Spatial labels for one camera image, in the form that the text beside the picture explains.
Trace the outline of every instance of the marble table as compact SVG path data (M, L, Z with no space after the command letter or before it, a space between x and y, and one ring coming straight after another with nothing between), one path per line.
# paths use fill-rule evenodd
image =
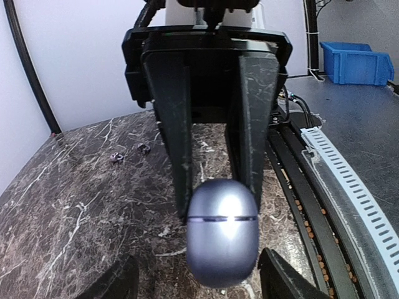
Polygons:
M151 146L143 156L139 143ZM125 156L112 164L114 152ZM223 125L193 126L194 184L230 178ZM276 175L265 161L260 248L312 274ZM201 286L185 260L171 167L153 112L49 139L0 197L0 298L75 298L123 254L139 298L261 298L259 273L227 290Z

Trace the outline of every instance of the marble tabletop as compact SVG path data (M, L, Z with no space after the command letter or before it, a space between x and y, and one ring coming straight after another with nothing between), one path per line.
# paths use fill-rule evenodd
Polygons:
M150 154L142 155L139 143ZM110 162L114 152L122 163ZM195 186L231 177L224 125L193 126L193 157ZM312 282L268 160L259 223L259 251L275 249ZM50 138L0 197L0 299L75 298L124 254L138 259L138 298L261 298L256 269L227 290L201 286L185 250L171 166L151 111Z

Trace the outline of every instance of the blue plastic bin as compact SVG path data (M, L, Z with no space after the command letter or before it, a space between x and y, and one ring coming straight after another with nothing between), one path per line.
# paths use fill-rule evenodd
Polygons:
M395 71L386 53L375 53L367 44L321 42L324 71L336 84L386 85Z

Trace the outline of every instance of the black linear rail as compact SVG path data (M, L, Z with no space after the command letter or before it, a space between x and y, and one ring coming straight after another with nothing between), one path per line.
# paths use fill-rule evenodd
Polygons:
M276 172L276 176L280 182L281 188L291 208L292 215L294 216L295 222L298 227L300 238L304 243L306 256L309 260L316 286L320 291L328 294L328 289L324 281L323 273L321 271L319 261L317 260L317 252L315 251L312 241L310 240L310 237L307 233L304 221L302 220L302 215L299 212L298 207L295 203L295 198L292 195L292 190L289 189L288 184L286 183L286 178L284 177L281 168L278 165L279 162L276 154L273 152L268 142L266 142L266 154Z
M295 157L291 154L280 134L276 130L269 132L268 140L281 161L300 203L309 218L315 234L315 241L320 247L323 262L329 271L329 277L339 299L358 298L355 287L349 278L345 260L341 254L327 219L323 215L318 200L300 170Z
M4 7L6 9L12 37L14 38L19 58L22 62L22 66L24 67L25 74L29 81L29 84L31 85L33 94L35 95L37 103L39 104L39 107L44 115L44 118L46 119L46 122L50 127L51 133L59 134L61 133L60 126L58 125L58 122L55 119L53 112L51 111L49 102L47 101L43 88L40 85L39 78L37 78L35 68L33 66L31 57L29 56L24 37L22 35L21 27L19 26L14 1L4 0Z
M364 298L374 298L374 294L372 291L372 287L368 282L368 277L364 271L364 265L360 261L356 248L354 248L352 241L350 240L348 233L340 220L340 217L337 214L337 211L331 204L330 199L326 195L323 187L320 185L319 181L317 180L315 174L305 161L304 157L302 156L302 151L305 150L304 144L302 144L297 135L290 130L289 128L281 128L280 129L281 136L286 141L288 147L291 149L292 154L294 155L296 161L298 162L299 166L304 170L304 174L307 177L308 181L311 182L313 187L313 191L316 193L317 198L321 200L321 204L323 205L324 209L327 211L327 217L330 218L330 225L332 226L333 230L337 233L340 245L343 247L344 255L350 260L350 264L352 266L352 271L355 273L357 277L357 281L360 285L360 289Z

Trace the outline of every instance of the perforated metal strip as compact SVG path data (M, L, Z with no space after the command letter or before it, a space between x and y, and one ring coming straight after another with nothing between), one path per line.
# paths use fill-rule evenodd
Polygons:
M364 221L399 293L399 238L364 183L318 128L302 129L302 137L331 169Z

